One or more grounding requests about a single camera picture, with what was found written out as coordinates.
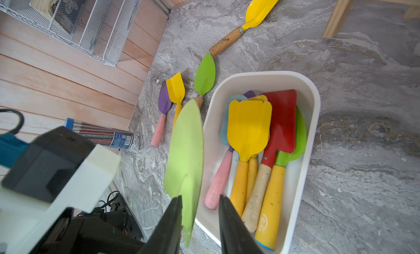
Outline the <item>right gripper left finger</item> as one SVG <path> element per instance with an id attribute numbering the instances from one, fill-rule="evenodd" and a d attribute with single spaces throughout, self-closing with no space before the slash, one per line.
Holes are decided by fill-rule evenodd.
<path id="1" fill-rule="evenodd" d="M 171 200 L 150 239 L 138 254 L 178 254 L 182 230 L 182 196 Z"/>

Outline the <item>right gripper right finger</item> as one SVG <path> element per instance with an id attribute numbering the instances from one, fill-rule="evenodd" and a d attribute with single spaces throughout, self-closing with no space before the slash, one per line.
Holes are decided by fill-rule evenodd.
<path id="1" fill-rule="evenodd" d="M 218 215 L 223 254 L 262 254 L 232 202 L 224 195 L 219 196 Z"/>

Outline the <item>green trowel wooden handle front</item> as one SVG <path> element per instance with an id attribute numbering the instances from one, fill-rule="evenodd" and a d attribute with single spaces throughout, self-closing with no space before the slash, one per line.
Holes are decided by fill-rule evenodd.
<path id="1" fill-rule="evenodd" d="M 191 99 L 180 111 L 172 129 L 164 178 L 171 198 L 182 196 L 184 244 L 190 245 L 200 199 L 204 163 L 203 126 L 200 108 Z"/>

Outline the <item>red shovel wooden handle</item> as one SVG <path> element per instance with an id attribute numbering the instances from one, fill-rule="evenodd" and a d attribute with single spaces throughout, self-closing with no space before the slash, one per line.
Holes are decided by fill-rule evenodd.
<path id="1" fill-rule="evenodd" d="M 266 92 L 263 95 L 272 105 L 270 139 L 264 150 L 250 199 L 241 217 L 251 233 L 254 233 L 258 226 L 264 194 L 277 157 L 276 152 L 292 153 L 295 150 L 296 91 Z"/>

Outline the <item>light blue trowel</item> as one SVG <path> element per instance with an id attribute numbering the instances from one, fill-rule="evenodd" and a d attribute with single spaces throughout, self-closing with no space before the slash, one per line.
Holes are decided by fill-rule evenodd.
<path id="1" fill-rule="evenodd" d="M 223 117 L 223 122 L 222 122 L 222 126 L 221 126 L 221 130 L 220 130 L 220 138 L 222 140 L 222 143 L 226 146 L 229 146 L 229 141 L 227 138 L 227 131 L 228 131 L 228 118 L 229 118 L 229 105 L 232 101 L 237 100 L 237 101 L 247 101 L 248 98 L 244 95 L 234 95 L 232 96 L 229 101 L 227 102 L 226 105 L 226 110 L 225 110 L 225 114 Z M 233 153 L 233 158 L 231 160 L 231 168 L 230 168 L 230 174 L 229 174 L 229 180 L 227 182 L 227 191 L 226 191 L 226 196 L 230 197 L 231 195 L 231 191 L 233 188 L 233 184 L 234 184 L 234 179 L 235 179 L 235 174 L 236 174 L 236 170 L 237 170 L 237 165 L 238 162 L 240 160 L 239 157 L 239 153 L 235 150 L 233 150 L 232 147 L 229 147 L 229 151 L 231 151 Z"/>

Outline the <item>all yellow plastic scoop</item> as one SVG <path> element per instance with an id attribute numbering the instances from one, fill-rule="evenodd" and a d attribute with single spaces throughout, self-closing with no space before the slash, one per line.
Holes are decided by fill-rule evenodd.
<path id="1" fill-rule="evenodd" d="M 230 201 L 240 216 L 246 205 L 248 161 L 266 148 L 271 115 L 268 101 L 232 101 L 229 105 L 227 139 L 240 156 Z"/>

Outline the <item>white plastic storage box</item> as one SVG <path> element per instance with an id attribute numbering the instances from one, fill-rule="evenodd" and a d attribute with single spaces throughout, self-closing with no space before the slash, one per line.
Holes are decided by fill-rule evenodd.
<path id="1" fill-rule="evenodd" d="M 292 245 L 320 113 L 318 89 L 308 77 L 300 73 L 294 71 L 238 73 L 226 78 L 214 89 L 203 123 L 205 155 L 201 195 L 195 223 L 217 245 L 221 244 L 218 211 L 205 207 L 204 198 L 228 150 L 219 136 L 226 105 L 232 96 L 244 94 L 250 90 L 255 93 L 295 90 L 297 106 L 305 119 L 306 150 L 299 159 L 290 162 L 285 168 L 280 227 L 276 249 L 273 251 L 275 254 L 287 254 Z"/>

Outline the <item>yellow shovel orange handle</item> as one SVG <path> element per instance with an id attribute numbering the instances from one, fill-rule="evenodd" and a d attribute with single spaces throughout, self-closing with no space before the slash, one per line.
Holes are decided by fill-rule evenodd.
<path id="1" fill-rule="evenodd" d="M 251 193 L 252 193 L 252 189 L 254 187 L 254 183 L 257 177 L 257 172 L 258 172 L 258 159 L 257 159 L 257 154 L 254 154 L 250 157 L 248 164 L 249 164 L 249 168 L 248 168 L 248 177 L 247 177 L 247 194 L 246 194 L 246 204 L 248 203 Z"/>

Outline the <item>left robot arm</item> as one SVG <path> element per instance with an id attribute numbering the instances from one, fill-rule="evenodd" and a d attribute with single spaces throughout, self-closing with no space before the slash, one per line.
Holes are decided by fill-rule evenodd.
<path id="1" fill-rule="evenodd" d="M 67 208 L 30 251 L 32 254 L 137 254 L 143 233 L 119 191 L 91 213 Z"/>

